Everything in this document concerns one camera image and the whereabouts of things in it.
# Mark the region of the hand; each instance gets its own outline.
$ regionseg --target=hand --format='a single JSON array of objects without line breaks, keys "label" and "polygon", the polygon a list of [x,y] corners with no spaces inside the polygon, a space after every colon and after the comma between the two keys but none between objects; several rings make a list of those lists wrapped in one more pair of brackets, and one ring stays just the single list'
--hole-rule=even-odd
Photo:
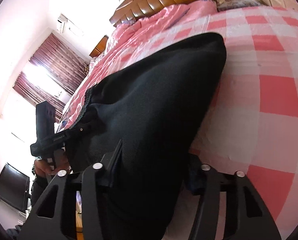
[{"label": "hand", "polygon": [[48,163],[45,160],[36,159],[34,162],[35,172],[38,176],[45,178],[46,174],[56,175],[60,170],[68,170],[70,165],[65,154],[60,158],[60,165],[52,171]]}]

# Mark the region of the pink quilt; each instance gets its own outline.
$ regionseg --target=pink quilt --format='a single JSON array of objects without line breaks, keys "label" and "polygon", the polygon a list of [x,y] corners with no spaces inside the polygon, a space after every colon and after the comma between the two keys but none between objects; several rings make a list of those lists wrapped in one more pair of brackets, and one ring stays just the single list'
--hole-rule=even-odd
[{"label": "pink quilt", "polygon": [[[73,95],[61,129],[75,121],[86,89],[105,76],[211,31],[225,39],[227,62],[190,152],[220,172],[244,171],[286,239],[298,224],[297,11],[263,6],[217,13],[213,2],[201,0],[121,25]],[[188,239],[197,202],[183,190],[164,239]]]}]

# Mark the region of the patterned curtain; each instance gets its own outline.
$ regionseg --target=patterned curtain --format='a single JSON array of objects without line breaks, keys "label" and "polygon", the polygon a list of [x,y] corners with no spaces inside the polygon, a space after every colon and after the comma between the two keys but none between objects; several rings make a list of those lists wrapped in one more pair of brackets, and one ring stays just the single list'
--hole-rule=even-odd
[{"label": "patterned curtain", "polygon": [[65,104],[40,87],[30,83],[25,73],[21,72],[18,76],[14,85],[14,90],[33,106],[36,106],[43,101],[51,103],[56,108],[56,122],[59,123]]},{"label": "patterned curtain", "polygon": [[50,77],[70,96],[86,77],[87,63],[54,34],[49,35],[29,61],[45,67]]}]

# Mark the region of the checkered bed sheet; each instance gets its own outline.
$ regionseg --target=checkered bed sheet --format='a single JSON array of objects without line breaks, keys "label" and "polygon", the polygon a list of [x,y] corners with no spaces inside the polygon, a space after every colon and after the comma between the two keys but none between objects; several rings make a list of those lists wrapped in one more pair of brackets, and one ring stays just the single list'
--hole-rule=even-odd
[{"label": "checkered bed sheet", "polygon": [[[220,172],[244,171],[286,239],[298,224],[297,11],[251,7],[180,21],[141,46],[130,43],[93,82],[204,32],[223,36],[227,62],[190,152]],[[171,233],[177,214],[183,221],[196,208],[181,203],[187,209],[175,212],[166,239],[182,239],[181,233]]]}]

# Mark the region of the metal bolt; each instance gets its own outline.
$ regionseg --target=metal bolt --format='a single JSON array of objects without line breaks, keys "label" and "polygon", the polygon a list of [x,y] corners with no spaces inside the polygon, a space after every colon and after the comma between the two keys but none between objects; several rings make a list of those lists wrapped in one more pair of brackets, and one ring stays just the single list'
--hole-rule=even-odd
[{"label": "metal bolt", "polygon": [[201,169],[204,171],[209,171],[211,169],[211,167],[208,164],[203,164],[203,165],[201,165]]},{"label": "metal bolt", "polygon": [[58,175],[59,177],[66,176],[66,175],[67,175],[67,171],[65,171],[65,170],[58,171],[58,172],[57,172],[57,175]]},{"label": "metal bolt", "polygon": [[102,163],[95,163],[92,167],[95,169],[95,170],[99,170],[102,168]]},{"label": "metal bolt", "polygon": [[240,178],[243,178],[245,176],[244,172],[243,171],[237,171],[236,172],[236,175]]}]

